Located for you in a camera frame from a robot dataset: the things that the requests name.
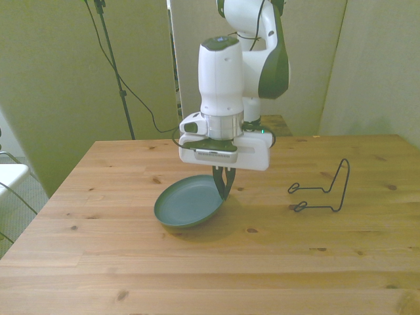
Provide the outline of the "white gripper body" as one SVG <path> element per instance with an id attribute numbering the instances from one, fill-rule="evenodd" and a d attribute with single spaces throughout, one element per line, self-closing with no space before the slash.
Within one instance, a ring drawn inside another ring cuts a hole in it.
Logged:
<path id="1" fill-rule="evenodd" d="M 272 134 L 262 131 L 245 131 L 224 141 L 185 133 L 178 150 L 185 163 L 264 171 L 270 163 L 272 141 Z"/>

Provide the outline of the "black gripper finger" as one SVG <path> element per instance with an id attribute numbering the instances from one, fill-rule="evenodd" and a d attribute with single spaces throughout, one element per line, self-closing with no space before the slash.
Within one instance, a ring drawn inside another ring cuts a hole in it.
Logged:
<path id="1" fill-rule="evenodd" d="M 217 188 L 217 191 L 219 193 L 219 196 L 222 200 L 225 200 L 225 189 L 226 189 L 226 185 L 224 183 L 224 179 L 223 179 L 223 172 L 224 172 L 224 168 L 223 167 L 218 167 L 218 166 L 213 166 L 212 167 L 212 172 L 213 172 L 213 180 L 215 183 L 215 186 Z"/>
<path id="2" fill-rule="evenodd" d="M 227 198 L 231 191 L 232 185 L 234 183 L 234 179 L 236 176 L 236 169 L 233 167 L 232 168 L 226 167 L 225 175 L 226 175 L 225 197 Z"/>

